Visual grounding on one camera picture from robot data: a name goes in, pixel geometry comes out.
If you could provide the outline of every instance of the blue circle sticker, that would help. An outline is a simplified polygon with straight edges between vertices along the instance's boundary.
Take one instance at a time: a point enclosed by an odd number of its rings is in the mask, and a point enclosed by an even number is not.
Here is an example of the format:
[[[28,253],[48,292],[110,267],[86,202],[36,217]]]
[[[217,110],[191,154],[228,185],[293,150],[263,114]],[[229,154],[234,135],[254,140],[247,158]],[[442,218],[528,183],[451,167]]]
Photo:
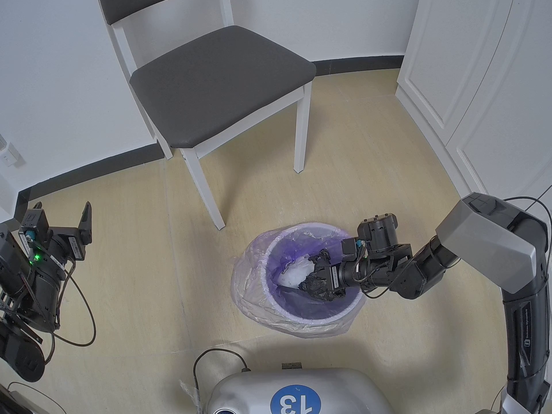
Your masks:
[[[272,414],[320,414],[322,403],[308,386],[289,385],[278,390],[271,400]]]

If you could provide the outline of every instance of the chair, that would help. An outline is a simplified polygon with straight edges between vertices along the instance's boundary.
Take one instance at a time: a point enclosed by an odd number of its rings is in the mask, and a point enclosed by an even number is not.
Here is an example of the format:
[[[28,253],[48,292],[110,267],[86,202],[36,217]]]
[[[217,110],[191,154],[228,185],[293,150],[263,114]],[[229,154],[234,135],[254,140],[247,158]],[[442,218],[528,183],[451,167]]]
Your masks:
[[[137,68],[121,20],[164,0],[99,1],[146,125],[167,159],[180,150],[219,230],[224,220],[200,158],[297,102],[294,170],[303,170],[313,63],[235,26],[230,0],[220,0],[225,27]]]

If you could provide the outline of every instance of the white cabinet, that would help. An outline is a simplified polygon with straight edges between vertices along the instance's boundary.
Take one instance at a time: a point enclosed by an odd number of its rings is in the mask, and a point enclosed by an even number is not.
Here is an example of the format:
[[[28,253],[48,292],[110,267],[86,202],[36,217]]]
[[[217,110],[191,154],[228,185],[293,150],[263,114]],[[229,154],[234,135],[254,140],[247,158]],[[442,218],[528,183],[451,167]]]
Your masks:
[[[397,97],[461,195],[552,184],[551,14],[552,0],[420,0]]]

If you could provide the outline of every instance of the trash can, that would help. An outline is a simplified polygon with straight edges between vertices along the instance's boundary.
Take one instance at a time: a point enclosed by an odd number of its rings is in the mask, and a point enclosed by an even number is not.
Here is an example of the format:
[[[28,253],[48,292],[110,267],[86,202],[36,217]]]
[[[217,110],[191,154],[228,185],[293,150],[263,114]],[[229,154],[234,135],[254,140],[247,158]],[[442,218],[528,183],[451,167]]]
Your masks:
[[[311,298],[305,292],[279,286],[279,275],[296,259],[326,248],[332,263],[343,257],[341,240],[349,234],[322,223],[303,223],[259,235],[236,261],[232,300],[250,319],[266,327],[303,338],[346,333],[364,305],[360,288],[348,288],[333,301]]]

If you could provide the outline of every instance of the gray chair seat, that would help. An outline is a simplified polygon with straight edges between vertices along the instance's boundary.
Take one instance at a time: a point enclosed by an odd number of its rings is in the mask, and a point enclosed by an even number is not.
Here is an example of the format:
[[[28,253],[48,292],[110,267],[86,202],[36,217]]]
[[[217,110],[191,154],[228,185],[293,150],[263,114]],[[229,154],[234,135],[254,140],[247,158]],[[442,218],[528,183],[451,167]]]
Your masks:
[[[239,26],[210,32],[149,62],[131,79],[173,148],[191,148],[314,79],[310,61]]]

